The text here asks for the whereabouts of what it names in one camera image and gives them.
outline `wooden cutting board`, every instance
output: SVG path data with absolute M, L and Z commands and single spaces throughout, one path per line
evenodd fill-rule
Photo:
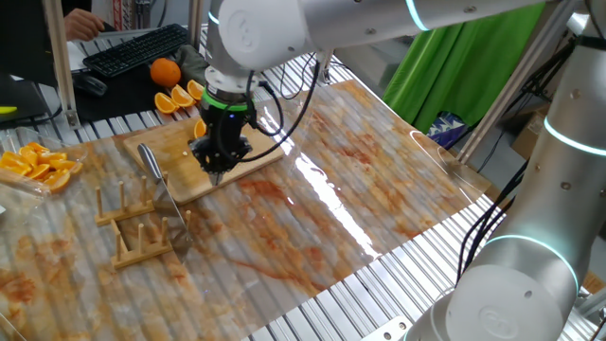
M 139 144 L 145 143 L 151 148 L 160 169 L 169 173 L 169 192 L 177 205 L 187 204 L 217 189 L 210 184 L 208 174 L 202 171 L 187 145 L 189 140 L 194 138 L 193 128 L 198 119 L 198 117 L 194 117 L 171 123 L 124 140 L 126 150 L 143 170 L 145 166 L 137 147 Z M 242 133 L 248 137 L 248 142 L 253 146 L 253 151 L 247 157 L 267 151 L 276 144 L 271 137 L 261 134 L 250 126 L 245 126 Z M 284 156 L 284 151 L 278 148 L 260 160 L 239 164 L 223 177 L 221 186 L 259 170 L 279 160 L 282 156 Z

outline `knife handle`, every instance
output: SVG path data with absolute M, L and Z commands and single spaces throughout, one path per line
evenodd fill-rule
M 137 149 L 139 150 L 139 155 L 141 155 L 141 160 L 145 166 L 147 166 L 148 171 L 150 171 L 151 176 L 154 180 L 162 179 L 162 170 L 160 170 L 160 166 L 158 165 L 158 161 L 155 159 L 155 155 L 153 154 L 150 147 L 141 143 Z

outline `green cloth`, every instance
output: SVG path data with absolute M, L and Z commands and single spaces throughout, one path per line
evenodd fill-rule
M 383 100 L 425 134 L 443 111 L 474 125 L 508 82 L 543 9 L 538 4 L 422 32 Z

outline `marble-patterned surface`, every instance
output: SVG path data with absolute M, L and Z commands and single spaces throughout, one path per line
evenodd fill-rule
M 300 103 L 284 104 L 287 126 Z M 120 180 L 138 200 L 144 173 L 125 137 L 85 144 L 79 180 L 43 203 L 0 186 L 0 313 L 16 330 L 0 327 L 9 337 L 239 340 L 488 187 L 348 81 L 316 90 L 286 157 L 181 207 L 193 212 L 195 239 L 184 265 L 168 253 L 115 271 L 112 229 L 93 219 L 95 187 L 106 209 L 119 207 Z M 119 224 L 131 248 L 140 223 L 146 241 L 159 241 L 152 213 Z

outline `keyboard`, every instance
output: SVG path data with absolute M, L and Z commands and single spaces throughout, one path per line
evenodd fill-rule
M 84 59 L 86 67 L 111 78 L 187 44 L 187 29 L 172 24 Z

